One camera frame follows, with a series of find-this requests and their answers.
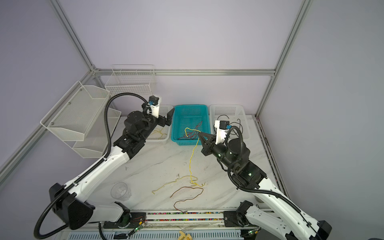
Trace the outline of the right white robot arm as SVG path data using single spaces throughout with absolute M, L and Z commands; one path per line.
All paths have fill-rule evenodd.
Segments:
M 241 227 L 255 225 L 280 240 L 326 240 L 330 236 L 332 227 L 328 222 L 304 213 L 250 161 L 251 151 L 239 127 L 231 126 L 228 121 L 217 121 L 215 128 L 214 135 L 198 134 L 203 155 L 213 155 L 227 168 L 226 173 L 238 190 L 254 195 L 274 212 L 274 215 L 265 213 L 253 203 L 243 201 L 236 211 Z

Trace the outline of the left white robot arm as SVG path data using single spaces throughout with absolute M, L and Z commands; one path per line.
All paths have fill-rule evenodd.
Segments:
M 108 111 L 113 100 L 122 96 L 133 96 L 143 101 L 142 110 L 131 112 L 125 120 L 124 133 L 112 142 L 108 123 Z M 107 135 L 107 147 L 101 158 L 76 178 L 64 185 L 54 184 L 50 190 L 50 204 L 42 212 L 34 228 L 34 237 L 38 240 L 49 238 L 58 232 L 70 228 L 77 230 L 88 223 L 128 222 L 130 209 L 119 201 L 112 204 L 89 202 L 90 195 L 116 169 L 131 160 L 144 146 L 147 138 L 156 126 L 170 126 L 175 110 L 167 115 L 159 114 L 161 99 L 150 96 L 148 100 L 135 93 L 120 93 L 111 97 L 104 109 L 104 125 Z M 40 232 L 48 213 L 53 211 L 64 225 L 47 233 Z

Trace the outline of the left white plastic basket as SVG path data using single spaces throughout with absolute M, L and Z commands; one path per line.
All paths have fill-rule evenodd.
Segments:
M 150 113 L 150 107 L 146 106 L 146 110 L 144 111 L 145 116 L 149 117 L 154 117 Z M 160 104 L 160 115 L 157 120 L 162 120 L 165 119 L 165 125 L 161 126 L 156 124 L 152 132 L 149 134 L 149 136 L 146 139 L 147 143 L 150 144 L 166 144 L 167 140 L 171 136 L 171 126 L 166 125 L 166 118 L 167 118 L 167 113 L 170 111 L 172 108 L 174 108 L 172 105 L 163 105 Z

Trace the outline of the white plastic basket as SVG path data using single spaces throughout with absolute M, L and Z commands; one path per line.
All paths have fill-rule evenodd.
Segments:
M 215 134 L 216 120 L 229 121 L 231 126 L 237 126 L 243 135 L 244 141 L 251 137 L 245 110 L 241 105 L 215 104 L 209 107 L 211 133 Z
M 150 113 L 150 107 L 146 106 L 146 110 L 144 111 L 145 116 L 149 117 L 154 117 Z M 149 136 L 146 139 L 147 143 L 150 144 L 166 144 L 167 140 L 171 136 L 171 126 L 166 125 L 166 118 L 167 118 L 167 113 L 170 111 L 172 108 L 174 108 L 172 105 L 163 105 L 160 104 L 160 115 L 157 120 L 162 120 L 165 119 L 165 125 L 161 126 L 156 124 L 152 132 L 149 134 Z

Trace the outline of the teal plastic basket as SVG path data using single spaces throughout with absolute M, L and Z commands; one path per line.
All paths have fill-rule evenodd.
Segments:
M 198 140 L 198 133 L 210 134 L 209 110 L 206 105 L 175 106 L 171 140 L 179 146 L 192 146 Z

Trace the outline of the right white plastic basket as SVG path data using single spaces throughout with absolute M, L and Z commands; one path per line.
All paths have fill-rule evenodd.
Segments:
M 243 135 L 244 141 L 251 137 L 245 110 L 241 105 L 215 104 L 209 107 L 211 133 L 215 134 L 216 120 L 229 121 L 231 126 L 237 126 Z

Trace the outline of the white two-tier mesh shelf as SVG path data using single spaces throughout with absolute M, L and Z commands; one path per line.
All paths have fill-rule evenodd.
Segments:
M 107 147 L 104 124 L 108 90 L 76 82 L 42 118 L 41 125 L 82 158 L 100 158 Z

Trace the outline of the yellow object at front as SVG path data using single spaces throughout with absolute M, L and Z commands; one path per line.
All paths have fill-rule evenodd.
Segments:
M 193 240 L 193 237 L 190 234 L 186 234 L 183 231 L 179 231 L 178 240 Z

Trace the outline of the aluminium front rail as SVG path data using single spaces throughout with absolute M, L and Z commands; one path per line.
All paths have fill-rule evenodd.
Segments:
M 139 226 L 149 226 L 150 228 L 218 228 L 225 227 L 224 225 L 224 211 L 203 211 L 203 212 L 148 212 L 146 213 L 146 220 L 140 222 Z M 251 206 L 246 211 L 246 218 L 252 224 L 259 225 L 259 227 L 248 227 L 241 229 L 256 229 L 261 228 L 271 231 L 286 231 L 289 232 L 288 223 L 282 217 L 277 217 L 271 211 L 265 211 Z M 115 229 L 115 230 L 133 230 L 133 229 Z

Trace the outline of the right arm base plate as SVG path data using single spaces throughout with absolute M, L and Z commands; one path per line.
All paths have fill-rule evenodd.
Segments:
M 224 211 L 223 214 L 225 227 L 259 227 L 259 225 L 252 224 L 247 220 L 246 213 L 246 211 Z

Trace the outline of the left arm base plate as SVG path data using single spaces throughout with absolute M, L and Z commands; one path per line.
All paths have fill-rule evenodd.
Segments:
M 123 213 L 117 222 L 104 222 L 103 229 L 134 229 L 146 220 L 145 212 Z

